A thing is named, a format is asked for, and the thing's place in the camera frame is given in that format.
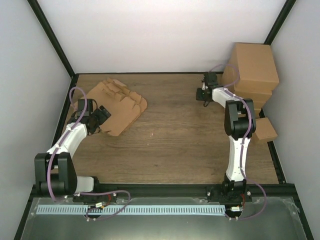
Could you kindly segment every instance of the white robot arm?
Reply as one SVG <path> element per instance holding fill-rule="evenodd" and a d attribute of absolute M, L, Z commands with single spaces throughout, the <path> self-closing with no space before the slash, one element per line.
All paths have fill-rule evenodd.
<path fill-rule="evenodd" d="M 229 137 L 230 151 L 229 164 L 223 184 L 226 187 L 225 193 L 234 190 L 236 186 L 239 186 L 243 190 L 246 186 L 246 180 L 244 179 L 241 169 L 243 173 L 245 173 L 248 145 L 252 133 L 256 130 L 253 101 L 251 99 L 244 99 L 244 102 L 250 109 L 252 119 L 251 131 L 243 141 L 243 137 L 249 127 L 247 110 L 235 94 L 218 84 L 217 75 L 214 72 L 208 72 L 204 75 L 202 88 L 197 89 L 196 99 L 204 101 L 203 105 L 205 107 L 209 102 L 217 102 L 225 108 L 224 129 Z M 241 162 L 240 155 L 242 144 L 243 150 Z"/>
<path fill-rule="evenodd" d="M 91 192 L 94 188 L 94 178 L 77 176 L 72 158 L 81 141 L 90 134 L 94 134 L 111 114 L 100 106 L 93 110 L 93 99 L 78 100 L 78 109 L 67 122 L 66 129 L 59 140 L 46 153 L 39 153 L 34 159 L 35 186 L 40 195 L 47 195 L 52 189 L 54 195 L 72 195 L 74 193 Z M 58 173 L 48 171 L 50 159 L 51 169 L 58 169 Z"/>

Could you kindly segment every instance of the white backdrop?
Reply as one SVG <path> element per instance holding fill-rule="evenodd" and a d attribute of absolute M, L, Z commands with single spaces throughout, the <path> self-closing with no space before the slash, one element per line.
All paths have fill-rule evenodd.
<path fill-rule="evenodd" d="M 297 1 L 272 43 L 279 86 L 263 108 L 278 133 L 274 141 L 294 183 L 314 239 L 320 239 L 320 1 Z"/>
<path fill-rule="evenodd" d="M 12 240 L 71 79 L 28 1 L 0 1 L 0 33 L 0 239 Z"/>
<path fill-rule="evenodd" d="M 39 0 L 76 73 L 208 71 L 234 42 L 263 43 L 284 3 Z"/>

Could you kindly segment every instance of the cardboard box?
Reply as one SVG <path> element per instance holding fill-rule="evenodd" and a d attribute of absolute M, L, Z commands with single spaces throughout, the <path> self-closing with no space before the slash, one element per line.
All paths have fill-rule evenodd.
<path fill-rule="evenodd" d="M 267 117 L 256 119 L 255 122 L 256 130 L 252 134 L 254 143 L 267 143 L 276 139 L 278 135 Z"/>
<path fill-rule="evenodd" d="M 147 101 L 141 95 L 111 78 L 99 82 L 86 97 L 96 100 L 98 106 L 104 106 L 111 113 L 111 117 L 100 126 L 102 132 L 111 136 L 119 136 L 147 108 Z"/>
<path fill-rule="evenodd" d="M 258 109 L 255 108 L 255 109 L 254 109 L 254 113 L 255 113 L 255 118 L 256 118 L 256 119 L 260 118 L 260 117 L 259 117 L 259 113 L 260 113 L 260 112 L 261 112 L 261 108 L 260 108 L 260 109 L 259 109 L 259 108 L 258 108 Z"/>
<path fill-rule="evenodd" d="M 234 93 L 235 95 L 242 97 L 244 99 L 252 99 L 254 102 L 266 102 L 271 98 L 272 92 L 270 90 L 253 90 L 253 91 L 244 91 L 238 90 L 237 87 L 230 86 L 228 88 L 230 92 Z"/>
<path fill-rule="evenodd" d="M 236 43 L 229 64 L 237 67 L 240 80 L 236 84 L 238 91 L 272 91 L 279 84 L 271 47 L 264 44 Z M 222 75 L 222 84 L 230 84 L 237 79 L 237 71 L 226 66 Z"/>
<path fill-rule="evenodd" d="M 260 110 L 266 103 L 264 101 L 253 101 L 254 109 Z"/>

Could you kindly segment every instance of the white cable tray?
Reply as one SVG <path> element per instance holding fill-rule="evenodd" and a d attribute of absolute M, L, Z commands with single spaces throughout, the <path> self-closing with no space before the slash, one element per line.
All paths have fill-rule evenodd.
<path fill-rule="evenodd" d="M 85 215 L 88 205 L 38 205 L 37 215 Z M 94 209 L 89 215 L 111 215 L 123 205 Z M 129 205 L 119 215 L 207 215 L 224 216 L 224 205 Z"/>

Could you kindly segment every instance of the wooden floor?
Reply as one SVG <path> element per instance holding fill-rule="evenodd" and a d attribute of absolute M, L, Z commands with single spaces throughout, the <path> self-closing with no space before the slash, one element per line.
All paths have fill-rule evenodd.
<path fill-rule="evenodd" d="M 82 74 L 77 86 L 88 93 L 107 77 L 141 94 L 148 107 L 120 136 L 106 133 L 85 138 L 73 163 L 80 176 L 102 183 L 218 184 L 229 161 L 224 109 L 196 101 L 201 74 Z M 73 100 L 81 97 L 76 91 Z M 73 112 L 69 109 L 68 118 Z M 267 144 L 250 144 L 247 176 L 276 184 Z"/>

